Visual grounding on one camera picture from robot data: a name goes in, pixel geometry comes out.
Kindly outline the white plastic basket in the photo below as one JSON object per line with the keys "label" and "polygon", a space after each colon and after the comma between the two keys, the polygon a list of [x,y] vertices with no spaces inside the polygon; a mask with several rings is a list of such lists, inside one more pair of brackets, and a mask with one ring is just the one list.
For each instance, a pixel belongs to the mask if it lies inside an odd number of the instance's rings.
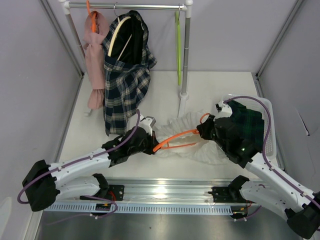
{"label": "white plastic basket", "polygon": [[263,134],[263,145],[259,148],[259,151],[263,151],[269,160],[272,160],[277,155],[276,148],[276,136],[275,136],[275,126],[273,119],[273,109],[272,104],[269,100],[261,97],[253,96],[240,96],[227,94],[221,99],[224,103],[228,104],[230,101],[236,101],[247,109],[254,110],[262,113],[262,119],[264,120],[264,134]]}

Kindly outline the orange plastic hanger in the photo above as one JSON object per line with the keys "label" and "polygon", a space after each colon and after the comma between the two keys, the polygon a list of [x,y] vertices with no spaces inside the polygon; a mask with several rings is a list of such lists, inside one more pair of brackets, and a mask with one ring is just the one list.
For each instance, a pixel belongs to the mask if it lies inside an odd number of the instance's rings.
{"label": "orange plastic hanger", "polygon": [[171,151],[173,153],[193,153],[208,141],[200,137],[197,126],[204,123],[209,113],[189,112],[182,117],[170,119],[166,125],[154,130],[159,144],[153,149],[155,153]]}

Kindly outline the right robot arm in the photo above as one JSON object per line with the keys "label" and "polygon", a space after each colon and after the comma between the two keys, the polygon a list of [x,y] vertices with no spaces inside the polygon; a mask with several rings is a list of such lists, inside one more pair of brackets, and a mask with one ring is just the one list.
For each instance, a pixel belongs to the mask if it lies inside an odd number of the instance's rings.
{"label": "right robot arm", "polygon": [[302,186],[266,158],[262,148],[241,137],[229,117],[210,115],[196,129],[204,140],[214,141],[227,158],[259,177],[263,187],[239,175],[228,185],[234,202],[242,199],[261,205],[283,218],[297,235],[310,239],[320,229],[320,194]]}

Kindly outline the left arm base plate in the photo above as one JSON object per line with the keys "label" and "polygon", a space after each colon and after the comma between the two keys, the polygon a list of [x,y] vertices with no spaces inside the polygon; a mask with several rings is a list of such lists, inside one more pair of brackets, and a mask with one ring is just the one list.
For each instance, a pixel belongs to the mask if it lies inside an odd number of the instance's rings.
{"label": "left arm base plate", "polygon": [[107,199],[111,201],[122,201],[124,199],[125,186],[119,184],[109,185],[108,190],[99,190],[93,197]]}

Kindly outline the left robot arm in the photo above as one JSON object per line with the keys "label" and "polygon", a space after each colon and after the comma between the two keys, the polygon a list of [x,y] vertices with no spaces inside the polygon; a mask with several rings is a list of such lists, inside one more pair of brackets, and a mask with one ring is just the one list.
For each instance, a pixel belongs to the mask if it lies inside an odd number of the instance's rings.
{"label": "left robot arm", "polygon": [[122,164],[135,154],[152,155],[158,143],[154,130],[138,126],[82,158],[52,164],[39,160],[22,181],[26,203],[33,212],[39,212],[57,200],[73,197],[106,199],[109,183],[96,171]]}

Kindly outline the dark green plaid skirt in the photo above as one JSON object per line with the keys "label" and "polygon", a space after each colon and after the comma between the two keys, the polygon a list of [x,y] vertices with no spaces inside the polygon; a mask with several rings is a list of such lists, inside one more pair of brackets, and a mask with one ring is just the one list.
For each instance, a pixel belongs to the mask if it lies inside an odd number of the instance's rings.
{"label": "dark green plaid skirt", "polygon": [[227,103],[232,109],[230,116],[233,123],[236,124],[239,134],[243,139],[254,142],[259,148],[263,147],[264,125],[262,113],[248,109],[245,105],[232,100]]}

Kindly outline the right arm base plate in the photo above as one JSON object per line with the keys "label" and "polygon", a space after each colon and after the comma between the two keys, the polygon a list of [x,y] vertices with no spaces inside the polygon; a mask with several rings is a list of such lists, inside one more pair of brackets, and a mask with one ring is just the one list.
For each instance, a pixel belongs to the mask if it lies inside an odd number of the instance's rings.
{"label": "right arm base plate", "polygon": [[256,203],[252,200],[243,198],[240,190],[244,190],[244,188],[237,189],[228,186],[213,186],[207,193],[212,196],[215,203]]}

